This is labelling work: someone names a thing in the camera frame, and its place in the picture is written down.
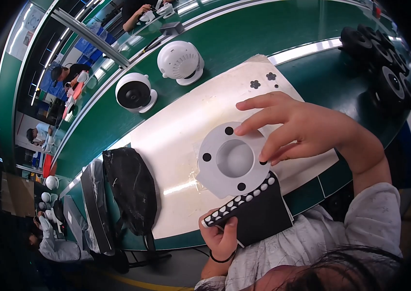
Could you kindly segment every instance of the paper sheet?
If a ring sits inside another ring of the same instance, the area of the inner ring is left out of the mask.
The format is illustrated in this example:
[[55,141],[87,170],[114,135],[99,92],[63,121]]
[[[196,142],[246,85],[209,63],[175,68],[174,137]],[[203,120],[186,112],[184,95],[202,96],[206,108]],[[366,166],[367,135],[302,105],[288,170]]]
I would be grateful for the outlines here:
[[[269,73],[276,75],[275,81],[267,80]],[[257,89],[250,86],[250,81],[255,80],[261,84]],[[243,121],[259,111],[239,111],[235,107],[237,102],[277,90],[303,101],[267,57],[256,55],[191,90],[131,132],[131,146],[150,164],[160,189],[159,214],[152,229],[154,238],[197,230],[200,216],[232,198],[220,200],[195,180],[198,148],[217,125]],[[261,132],[267,137],[279,126],[267,125]],[[285,195],[337,161],[332,149],[316,157],[283,161],[272,170]]]

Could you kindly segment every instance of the black cap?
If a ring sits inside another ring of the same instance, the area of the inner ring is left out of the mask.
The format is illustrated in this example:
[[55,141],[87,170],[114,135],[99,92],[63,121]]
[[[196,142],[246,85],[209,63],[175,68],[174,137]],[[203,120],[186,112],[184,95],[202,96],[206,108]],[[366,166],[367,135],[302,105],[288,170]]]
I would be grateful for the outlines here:
[[50,73],[50,78],[54,82],[54,87],[57,85],[58,77],[60,77],[61,74],[62,74],[62,67],[61,66],[54,67],[52,69],[52,72]]

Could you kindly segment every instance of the fingernail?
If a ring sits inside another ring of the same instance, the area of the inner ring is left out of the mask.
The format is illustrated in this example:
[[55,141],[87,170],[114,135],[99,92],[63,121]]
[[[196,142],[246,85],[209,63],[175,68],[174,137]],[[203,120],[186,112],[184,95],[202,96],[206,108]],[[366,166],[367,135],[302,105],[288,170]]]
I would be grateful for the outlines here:
[[243,131],[243,127],[239,125],[237,128],[234,129],[236,135],[239,135]]
[[232,217],[228,220],[228,225],[235,226],[238,219],[236,217]]

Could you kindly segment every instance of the white shirt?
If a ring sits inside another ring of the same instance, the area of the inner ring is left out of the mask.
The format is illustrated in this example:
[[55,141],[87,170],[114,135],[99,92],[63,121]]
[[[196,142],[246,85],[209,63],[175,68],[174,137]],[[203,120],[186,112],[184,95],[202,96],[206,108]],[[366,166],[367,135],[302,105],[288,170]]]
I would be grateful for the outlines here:
[[38,141],[45,141],[47,134],[49,133],[49,127],[50,125],[46,123],[40,122],[38,125],[35,126],[35,129],[37,129],[37,139]]
[[315,206],[297,215],[293,227],[238,249],[227,276],[202,280],[196,287],[214,282],[218,290],[241,290],[274,267],[311,265],[340,244],[376,247],[401,257],[400,233],[398,190],[378,183],[353,199],[344,223],[333,221],[323,207]]
[[54,229],[44,216],[39,216],[42,226],[42,241],[39,245],[39,252],[44,258],[55,262],[73,263],[79,260],[92,260],[92,256],[80,249],[77,243],[64,239],[54,238]]

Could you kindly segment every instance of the tabletop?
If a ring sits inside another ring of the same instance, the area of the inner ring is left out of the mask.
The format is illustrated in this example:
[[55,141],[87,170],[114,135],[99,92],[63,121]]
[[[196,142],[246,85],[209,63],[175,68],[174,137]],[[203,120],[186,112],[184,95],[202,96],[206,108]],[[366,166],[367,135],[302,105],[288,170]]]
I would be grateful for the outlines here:
[[[255,54],[271,55],[289,47],[337,37],[343,27],[356,27],[358,23],[374,28],[385,26],[382,24],[385,20],[377,22],[371,19],[366,14],[366,10],[360,7],[335,1],[317,3],[317,7],[300,7],[297,1],[291,0],[261,1],[258,5],[232,10],[212,18],[174,38],[192,42],[204,58],[206,70],[197,84],[181,87],[171,82],[172,80],[163,79],[156,66],[157,54],[152,53],[145,56],[129,72],[150,75],[152,87],[159,92],[160,96],[157,104],[146,114],[134,115],[117,104],[114,86],[109,87],[92,104],[90,110],[74,129],[58,157],[57,174],[68,178],[75,177],[83,166],[86,166],[104,149],[143,120],[150,118],[197,85]],[[320,14],[319,6],[325,7],[324,15]],[[255,15],[266,15],[272,21],[261,19],[257,21]],[[128,55],[135,55],[133,50],[128,51]],[[369,87],[367,78],[362,73],[353,70],[349,66],[349,60],[345,57],[341,51],[331,49],[276,67],[306,102],[348,114],[379,137],[386,147],[400,130],[407,113],[397,118],[387,118],[381,115],[370,99],[363,95]],[[108,79],[117,70],[117,68],[107,66],[104,78]],[[97,93],[98,90],[100,93],[98,85],[91,89],[88,84],[82,91],[82,98],[86,95],[90,100],[92,97],[90,95]],[[351,181],[351,172],[345,160],[340,155],[339,159],[335,165],[318,177],[285,195],[285,201],[292,215],[297,215],[318,204]],[[106,192],[109,216],[116,221],[119,213],[111,199],[112,194],[108,186]],[[67,194],[73,197],[76,205],[84,213],[80,184],[75,184]],[[203,243],[199,232],[191,231],[183,235],[156,240],[156,247],[175,249]],[[143,250],[144,244],[142,238],[128,233],[120,247]]]

